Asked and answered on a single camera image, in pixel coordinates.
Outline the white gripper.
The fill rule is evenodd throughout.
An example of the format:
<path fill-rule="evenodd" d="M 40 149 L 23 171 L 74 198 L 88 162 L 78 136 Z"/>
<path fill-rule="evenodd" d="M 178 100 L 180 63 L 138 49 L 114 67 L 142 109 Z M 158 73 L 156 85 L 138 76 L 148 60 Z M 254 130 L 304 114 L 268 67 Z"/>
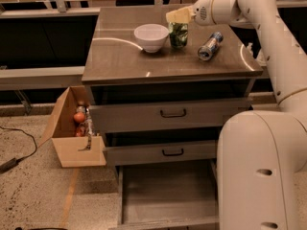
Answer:
<path fill-rule="evenodd" d="M 198 0 L 193 7 L 187 6 L 167 12 L 166 20 L 169 23 L 188 24 L 194 18 L 199 25 L 213 25 L 212 3 L 213 0 Z"/>

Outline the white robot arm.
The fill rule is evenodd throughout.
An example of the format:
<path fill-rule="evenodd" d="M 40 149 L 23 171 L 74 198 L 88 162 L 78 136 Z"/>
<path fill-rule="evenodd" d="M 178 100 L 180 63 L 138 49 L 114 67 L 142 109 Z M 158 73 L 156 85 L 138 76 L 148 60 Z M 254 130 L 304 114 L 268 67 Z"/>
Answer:
<path fill-rule="evenodd" d="M 166 19 L 247 21 L 256 30 L 279 109 L 242 112 L 224 124 L 217 148 L 220 230 L 299 230 L 294 175 L 307 163 L 307 55 L 276 0 L 198 0 Z"/>

